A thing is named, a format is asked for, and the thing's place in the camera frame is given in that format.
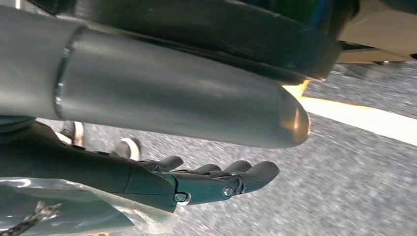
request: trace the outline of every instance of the sneaker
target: sneaker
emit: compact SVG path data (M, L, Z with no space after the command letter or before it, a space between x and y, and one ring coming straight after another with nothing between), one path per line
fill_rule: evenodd
M110 155L139 161L141 159L141 143L135 138L122 138Z
M84 126L81 122L65 121L58 138L69 145L83 146Z

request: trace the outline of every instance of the hex bolt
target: hex bolt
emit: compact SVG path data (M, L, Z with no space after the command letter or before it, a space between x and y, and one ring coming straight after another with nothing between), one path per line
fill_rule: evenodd
M174 195L174 200L177 202L185 202L187 195L184 193L177 193Z
M233 195L233 188L230 185L226 185L223 188L222 194L223 194L223 197L230 198Z

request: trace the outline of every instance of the shoe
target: shoe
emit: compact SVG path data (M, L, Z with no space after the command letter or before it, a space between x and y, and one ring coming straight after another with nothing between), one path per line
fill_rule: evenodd
M83 146L84 126L81 122L65 121L58 138L69 145Z
M115 145L110 155L139 161L141 159L141 143L135 138L123 138Z

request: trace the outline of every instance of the plastic bag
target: plastic bag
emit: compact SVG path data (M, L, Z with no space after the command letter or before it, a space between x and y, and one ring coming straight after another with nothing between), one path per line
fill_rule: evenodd
M39 201L62 204L59 215L22 235L75 235L120 232L168 233L178 217L83 184L63 179L0 178L0 232L33 213Z

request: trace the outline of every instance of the road surface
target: road surface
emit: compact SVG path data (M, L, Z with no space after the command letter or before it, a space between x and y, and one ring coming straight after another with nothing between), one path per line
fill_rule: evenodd
M417 118L417 63L337 65L305 95ZM415 236L417 147L311 115L311 137L291 149L244 147L86 124L86 147L110 151L137 137L143 156L181 156L186 168L273 161L280 175L264 189L226 202L180 206L174 236ZM59 129L57 121L46 121Z

